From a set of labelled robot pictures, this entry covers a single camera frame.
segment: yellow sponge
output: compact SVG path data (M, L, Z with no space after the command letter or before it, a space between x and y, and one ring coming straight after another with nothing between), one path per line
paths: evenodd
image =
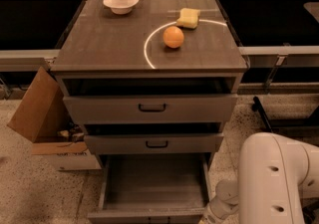
M194 29L198 25L200 10L182 8L180 10L180 17L176 21L178 27Z

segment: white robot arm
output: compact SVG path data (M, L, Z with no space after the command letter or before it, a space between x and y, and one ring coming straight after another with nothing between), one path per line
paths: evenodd
M231 214L215 203L228 190L232 200L238 195L240 224L304 224L300 198L319 197L319 148L278 134L254 134L240 150L238 191L231 187L216 189L201 223L221 223ZM224 199L222 204L235 207Z

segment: drawer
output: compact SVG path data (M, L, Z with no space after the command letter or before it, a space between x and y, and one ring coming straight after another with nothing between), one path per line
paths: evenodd
M98 155L217 152L222 139L222 133L85 136L90 153Z
M228 121L237 95L209 97L64 97L77 124Z
M112 155L92 223L197 224L211 199L201 154Z

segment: gray tabletop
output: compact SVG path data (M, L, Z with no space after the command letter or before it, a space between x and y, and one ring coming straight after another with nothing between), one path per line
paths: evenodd
M184 43L171 49L162 33L181 8L199 9L200 20L196 29L182 29ZM52 71L244 69L215 0L140 0L127 15L113 14L103 0L88 0Z

